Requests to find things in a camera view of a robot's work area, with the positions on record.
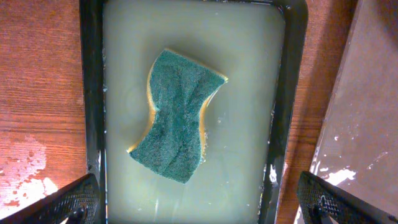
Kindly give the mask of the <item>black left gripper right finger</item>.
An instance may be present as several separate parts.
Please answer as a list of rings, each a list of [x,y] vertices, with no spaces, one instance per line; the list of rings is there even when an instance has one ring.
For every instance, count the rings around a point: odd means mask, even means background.
[[[372,223],[397,224],[397,217],[303,171],[297,198],[305,224]]]

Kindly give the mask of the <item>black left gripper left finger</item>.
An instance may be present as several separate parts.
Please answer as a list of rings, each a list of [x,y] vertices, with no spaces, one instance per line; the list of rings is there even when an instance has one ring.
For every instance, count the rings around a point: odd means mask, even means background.
[[[94,174],[64,186],[43,199],[9,215],[1,223],[96,223],[100,189]]]

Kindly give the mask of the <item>yellow green sponge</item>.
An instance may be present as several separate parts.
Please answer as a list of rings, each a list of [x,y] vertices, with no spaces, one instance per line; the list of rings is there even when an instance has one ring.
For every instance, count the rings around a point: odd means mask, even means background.
[[[206,108],[227,81],[193,59],[161,51],[147,78],[148,125],[127,153],[152,172],[187,183],[205,153]]]

